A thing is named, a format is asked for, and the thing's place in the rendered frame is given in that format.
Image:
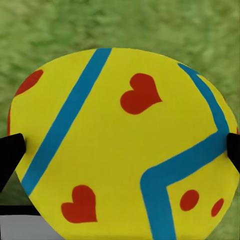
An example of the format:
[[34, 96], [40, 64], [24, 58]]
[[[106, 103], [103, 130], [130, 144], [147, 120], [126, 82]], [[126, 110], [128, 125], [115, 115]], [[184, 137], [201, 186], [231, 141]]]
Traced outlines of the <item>easter egg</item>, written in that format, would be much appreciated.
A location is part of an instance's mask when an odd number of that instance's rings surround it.
[[236, 118], [200, 73], [153, 52], [102, 48], [59, 57], [16, 92], [15, 171], [65, 240], [205, 240], [240, 173]]

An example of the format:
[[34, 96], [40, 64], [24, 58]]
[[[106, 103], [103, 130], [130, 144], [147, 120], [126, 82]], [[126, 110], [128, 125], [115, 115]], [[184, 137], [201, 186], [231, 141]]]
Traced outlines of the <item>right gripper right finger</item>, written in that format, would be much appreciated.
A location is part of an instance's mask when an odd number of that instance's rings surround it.
[[227, 155], [240, 173], [240, 135], [227, 135]]

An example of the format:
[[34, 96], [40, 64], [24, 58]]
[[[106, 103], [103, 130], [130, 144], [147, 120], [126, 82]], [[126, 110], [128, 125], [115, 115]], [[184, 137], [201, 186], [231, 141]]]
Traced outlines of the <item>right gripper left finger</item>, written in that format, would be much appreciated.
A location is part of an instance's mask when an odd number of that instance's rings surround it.
[[25, 153], [22, 133], [0, 138], [0, 193]]

